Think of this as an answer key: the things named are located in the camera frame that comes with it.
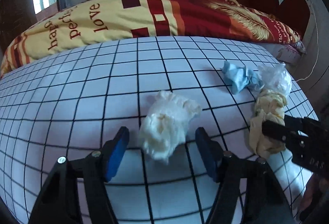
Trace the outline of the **person's right hand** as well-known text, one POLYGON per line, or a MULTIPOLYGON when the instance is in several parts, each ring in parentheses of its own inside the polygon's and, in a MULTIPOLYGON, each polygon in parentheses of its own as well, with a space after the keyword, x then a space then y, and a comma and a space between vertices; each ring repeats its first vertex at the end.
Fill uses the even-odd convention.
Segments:
POLYGON ((299 206, 299 220, 304 221, 318 204, 318 198, 328 190, 328 180, 313 174, 308 180, 306 190, 299 206))

